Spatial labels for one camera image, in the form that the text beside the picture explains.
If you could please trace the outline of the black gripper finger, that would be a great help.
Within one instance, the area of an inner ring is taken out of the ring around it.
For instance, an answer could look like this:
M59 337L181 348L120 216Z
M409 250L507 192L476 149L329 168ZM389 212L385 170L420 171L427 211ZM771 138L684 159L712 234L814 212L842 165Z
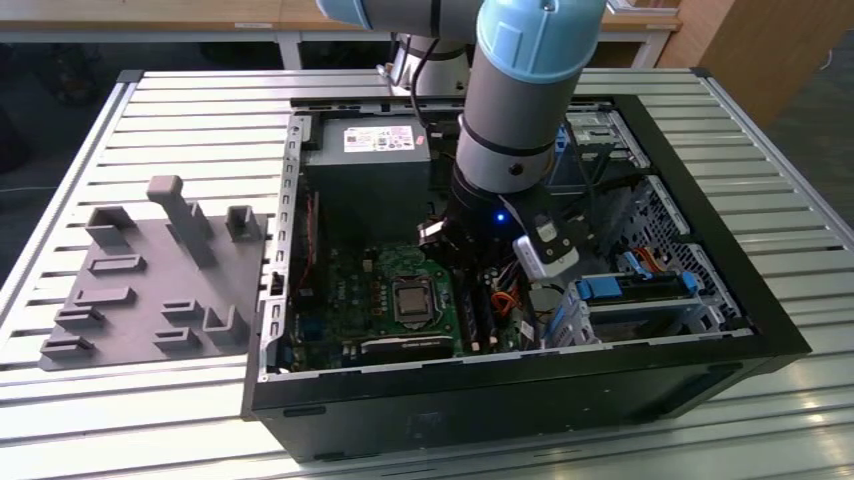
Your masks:
M455 226L447 219L428 220L419 224L417 246L432 261L458 261L460 249L455 242Z

